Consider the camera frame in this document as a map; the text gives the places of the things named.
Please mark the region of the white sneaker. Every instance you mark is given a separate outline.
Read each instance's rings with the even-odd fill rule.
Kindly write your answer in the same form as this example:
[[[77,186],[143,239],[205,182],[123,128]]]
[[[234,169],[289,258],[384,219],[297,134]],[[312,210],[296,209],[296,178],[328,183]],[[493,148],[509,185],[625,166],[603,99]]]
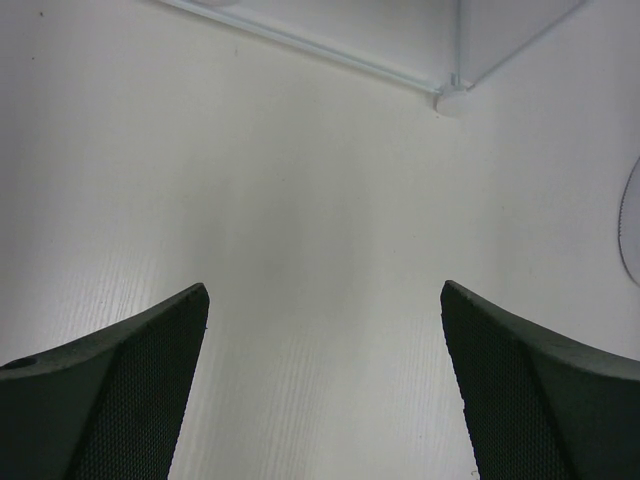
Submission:
[[[621,198],[618,245],[626,273],[639,285],[639,161],[630,172]]]

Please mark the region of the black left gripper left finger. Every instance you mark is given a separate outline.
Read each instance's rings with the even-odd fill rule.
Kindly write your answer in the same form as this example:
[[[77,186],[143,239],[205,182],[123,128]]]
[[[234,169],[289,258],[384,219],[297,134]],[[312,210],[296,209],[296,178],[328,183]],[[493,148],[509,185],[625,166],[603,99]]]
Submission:
[[[204,339],[195,284],[1,368],[4,479],[165,479]]]

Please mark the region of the white plastic shoe cabinet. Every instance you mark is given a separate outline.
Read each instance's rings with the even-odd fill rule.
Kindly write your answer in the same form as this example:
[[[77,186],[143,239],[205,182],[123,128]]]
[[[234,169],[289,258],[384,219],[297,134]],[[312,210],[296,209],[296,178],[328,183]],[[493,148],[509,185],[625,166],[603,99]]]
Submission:
[[[163,1],[421,91],[452,116],[475,90],[586,7],[584,1]]]

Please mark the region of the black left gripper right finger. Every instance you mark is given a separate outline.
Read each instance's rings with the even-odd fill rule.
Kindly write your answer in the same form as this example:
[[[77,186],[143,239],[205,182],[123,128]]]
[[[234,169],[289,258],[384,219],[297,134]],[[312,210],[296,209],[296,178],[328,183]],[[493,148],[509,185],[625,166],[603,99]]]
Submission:
[[[639,363],[448,280],[441,318],[482,479],[636,479]]]

